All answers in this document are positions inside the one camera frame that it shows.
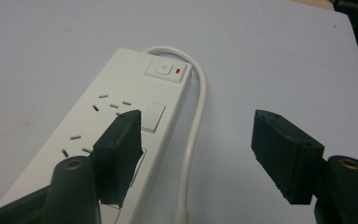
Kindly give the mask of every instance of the cable strain relief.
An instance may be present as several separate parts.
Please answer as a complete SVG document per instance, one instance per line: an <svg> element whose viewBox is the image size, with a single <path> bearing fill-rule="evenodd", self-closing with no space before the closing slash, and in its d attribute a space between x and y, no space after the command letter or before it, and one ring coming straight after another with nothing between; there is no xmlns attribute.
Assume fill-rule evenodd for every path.
<svg viewBox="0 0 358 224"><path fill-rule="evenodd" d="M187 224L188 223L188 211L180 208L173 210L172 224Z"/></svg>

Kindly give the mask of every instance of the white tabletop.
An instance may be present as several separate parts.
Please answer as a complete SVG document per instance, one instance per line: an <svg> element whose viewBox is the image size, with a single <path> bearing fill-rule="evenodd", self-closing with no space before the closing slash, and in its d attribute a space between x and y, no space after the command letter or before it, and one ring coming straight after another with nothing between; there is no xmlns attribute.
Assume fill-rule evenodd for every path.
<svg viewBox="0 0 358 224"><path fill-rule="evenodd" d="M254 112L358 159L358 49L347 16L283 0L0 1L0 199L118 48L155 45L208 77L190 223L315 223L255 160ZM193 77L143 223L171 220L198 90Z"/></svg>

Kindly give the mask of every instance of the electrical outlet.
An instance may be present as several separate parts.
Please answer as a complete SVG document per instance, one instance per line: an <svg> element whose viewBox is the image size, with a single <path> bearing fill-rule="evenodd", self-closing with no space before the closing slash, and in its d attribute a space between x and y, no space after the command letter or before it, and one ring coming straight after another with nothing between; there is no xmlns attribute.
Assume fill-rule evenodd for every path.
<svg viewBox="0 0 358 224"><path fill-rule="evenodd" d="M0 206L41 189L57 163L88 156L120 114L142 111L142 146L123 207L101 205L103 224L138 223L186 96L192 66L129 49L119 49L86 89L0 202Z"/></svg>

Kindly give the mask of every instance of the white cable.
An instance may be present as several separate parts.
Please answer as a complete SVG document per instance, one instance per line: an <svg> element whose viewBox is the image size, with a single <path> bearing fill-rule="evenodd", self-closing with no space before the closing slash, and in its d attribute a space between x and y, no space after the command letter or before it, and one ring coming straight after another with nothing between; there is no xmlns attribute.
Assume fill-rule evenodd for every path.
<svg viewBox="0 0 358 224"><path fill-rule="evenodd" d="M194 70L196 70L199 75L200 80L200 97L199 102L197 104L196 113L193 118L193 123L191 125L190 134L187 138L186 151L182 160L182 168L179 179L179 189L177 192L177 202L176 208L173 211L173 220L172 224L186 224L188 222L188 211L187 211L187 192L188 192L188 181L190 178L190 168L191 168L191 160L193 158L194 146L196 145L197 136L199 134L200 123L202 119L202 114L206 101L206 77L203 72L202 67L188 54L182 52L179 49L175 49L167 46L156 46L150 49L146 49L145 53L149 54L162 54L168 53L172 55L176 55L188 63L193 65Z"/></svg>

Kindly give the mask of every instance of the extension cord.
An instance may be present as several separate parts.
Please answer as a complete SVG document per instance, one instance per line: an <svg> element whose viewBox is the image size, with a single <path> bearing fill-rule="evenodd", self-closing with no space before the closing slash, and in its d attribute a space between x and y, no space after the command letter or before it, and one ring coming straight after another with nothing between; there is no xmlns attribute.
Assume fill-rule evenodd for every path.
<svg viewBox="0 0 358 224"><path fill-rule="evenodd" d="M66 157L88 156L121 113L142 111L143 157L123 207L101 205L103 224L138 223L186 96L192 65L119 49L6 193L0 206L49 185Z"/></svg>

